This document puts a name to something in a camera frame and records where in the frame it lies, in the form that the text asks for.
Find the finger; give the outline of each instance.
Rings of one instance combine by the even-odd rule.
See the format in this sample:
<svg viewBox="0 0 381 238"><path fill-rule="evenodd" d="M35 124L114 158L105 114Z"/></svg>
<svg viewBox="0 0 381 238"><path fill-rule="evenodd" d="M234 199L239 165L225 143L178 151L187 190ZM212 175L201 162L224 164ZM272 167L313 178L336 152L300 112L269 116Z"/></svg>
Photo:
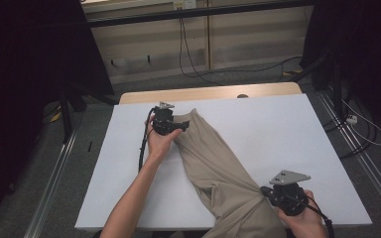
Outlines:
<svg viewBox="0 0 381 238"><path fill-rule="evenodd" d="M149 122L148 122L148 125L147 125L147 121L144 122L144 125L147 126L147 131L151 131L151 130L153 130L153 125L151 124L151 122L154 120L154 117L155 117L155 115L152 115L152 116L150 117L150 120L149 120Z"/></svg>
<svg viewBox="0 0 381 238"><path fill-rule="evenodd" d="M305 190L305 194L306 194L307 196L309 196L311 199L315 199L315 198L314 198L314 193L313 193L312 191L310 191L310 190Z"/></svg>
<svg viewBox="0 0 381 238"><path fill-rule="evenodd" d="M150 122L148 123L149 125L150 125L151 122L154 120L154 117L156 117L156 115L151 115L151 117L150 117Z"/></svg>
<svg viewBox="0 0 381 238"><path fill-rule="evenodd" d="M154 131L154 129L152 128L152 129L150 130L150 132L147 134L147 138L150 136L150 134L151 134L153 131Z"/></svg>

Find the human hand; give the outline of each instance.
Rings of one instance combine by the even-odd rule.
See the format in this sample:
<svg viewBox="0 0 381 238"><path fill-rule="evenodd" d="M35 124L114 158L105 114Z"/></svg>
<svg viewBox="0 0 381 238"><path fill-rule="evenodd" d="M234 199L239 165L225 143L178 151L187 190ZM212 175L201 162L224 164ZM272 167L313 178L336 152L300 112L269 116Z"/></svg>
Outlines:
<svg viewBox="0 0 381 238"><path fill-rule="evenodd" d="M175 140L183 131L182 129L176 129L172 133L166 136L162 136L154 131L154 128L152 126L152 121L154 120L154 118L154 115L150 117L150 121L147 127L147 140L149 151L147 162L152 161L156 163L156 165L158 166L169 151L170 145L172 144L173 140Z"/></svg>
<svg viewBox="0 0 381 238"><path fill-rule="evenodd" d="M314 194L310 190L305 190L306 196L311 199L314 198ZM309 205L318 209L313 201L309 199ZM321 222L321 217L309 208L297 215L287 216L282 209L276 207L278 217L289 225L293 234L297 238L325 238L324 229Z"/></svg>

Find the white tabletop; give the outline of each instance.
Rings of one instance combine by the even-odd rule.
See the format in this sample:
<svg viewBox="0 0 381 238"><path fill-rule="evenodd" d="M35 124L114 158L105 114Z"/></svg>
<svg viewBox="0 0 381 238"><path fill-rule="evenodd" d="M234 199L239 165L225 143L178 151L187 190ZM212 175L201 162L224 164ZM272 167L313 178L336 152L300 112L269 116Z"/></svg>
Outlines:
<svg viewBox="0 0 381 238"><path fill-rule="evenodd" d="M174 103L174 114L196 108L259 184L280 170L312 177L299 182L315 193L322 212L338 225L371 220L304 94ZM75 227L100 229L138 173L144 121L153 103L115 106ZM214 218L186 177L178 148L171 146L147 198L138 228L190 230L212 227Z"/></svg>

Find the beige pants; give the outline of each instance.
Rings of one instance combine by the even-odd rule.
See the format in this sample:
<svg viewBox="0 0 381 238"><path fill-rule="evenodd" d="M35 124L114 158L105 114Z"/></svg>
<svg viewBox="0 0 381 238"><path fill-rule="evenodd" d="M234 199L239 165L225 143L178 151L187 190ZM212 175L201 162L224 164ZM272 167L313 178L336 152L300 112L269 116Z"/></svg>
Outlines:
<svg viewBox="0 0 381 238"><path fill-rule="evenodd" d="M190 120L176 139L188 178L215 216L204 237L286 237L284 227L219 134L194 109L175 122Z"/></svg>

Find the human arm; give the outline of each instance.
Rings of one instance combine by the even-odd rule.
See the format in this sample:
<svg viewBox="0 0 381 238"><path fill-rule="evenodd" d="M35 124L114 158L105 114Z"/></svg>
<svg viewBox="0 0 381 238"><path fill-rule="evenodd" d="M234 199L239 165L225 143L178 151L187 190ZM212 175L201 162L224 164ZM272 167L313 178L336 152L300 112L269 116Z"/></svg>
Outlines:
<svg viewBox="0 0 381 238"><path fill-rule="evenodd" d="M153 131L151 123L149 123L147 131L149 132L147 160L114 206L103 227L101 238L132 237L157 169L169 151L172 141L182 133L182 130L178 129L169 135L161 136Z"/></svg>
<svg viewBox="0 0 381 238"><path fill-rule="evenodd" d="M311 199L314 194L305 190L306 196ZM317 205L309 199L309 205L318 209ZM306 208L301 214L297 216L287 216L282 209L276 207L278 217L282 219L297 238L325 238L325 232L322 226L321 217L309 208Z"/></svg>

